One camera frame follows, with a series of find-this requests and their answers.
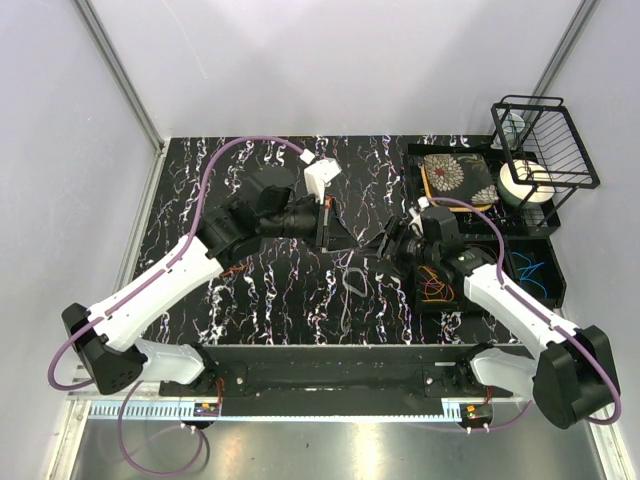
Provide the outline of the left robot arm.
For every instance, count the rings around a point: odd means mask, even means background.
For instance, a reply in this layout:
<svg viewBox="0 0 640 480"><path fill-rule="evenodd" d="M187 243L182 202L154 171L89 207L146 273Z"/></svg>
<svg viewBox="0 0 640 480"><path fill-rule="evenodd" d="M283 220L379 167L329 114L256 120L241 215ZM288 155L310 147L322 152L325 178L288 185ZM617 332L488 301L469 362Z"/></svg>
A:
<svg viewBox="0 0 640 480"><path fill-rule="evenodd" d="M340 172L334 159L313 163L304 171L306 196L294 198L288 169L257 170L235 196L197 220L194 234L127 286L90 307L67 307L62 320L97 390L112 395L144 381L208 394L218 373L203 348L146 341L141 334L193 290L257 253L265 239L301 240L320 253L356 248L326 193Z"/></svg>

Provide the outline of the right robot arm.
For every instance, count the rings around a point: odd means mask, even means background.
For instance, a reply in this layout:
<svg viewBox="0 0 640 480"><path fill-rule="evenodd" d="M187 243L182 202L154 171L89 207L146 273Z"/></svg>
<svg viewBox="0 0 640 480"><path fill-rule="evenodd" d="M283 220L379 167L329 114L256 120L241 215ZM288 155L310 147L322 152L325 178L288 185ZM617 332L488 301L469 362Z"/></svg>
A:
<svg viewBox="0 0 640 480"><path fill-rule="evenodd" d="M582 420L611 425L621 417L621 389L606 333L597 326L578 327L518 286L504 273L502 256L492 258L465 243L448 208L428 207L409 222L392 217L360 253L397 278L414 267L432 268L526 348L527 356L491 346L469 350L453 374L463 395L497 387L535 404L560 429Z"/></svg>

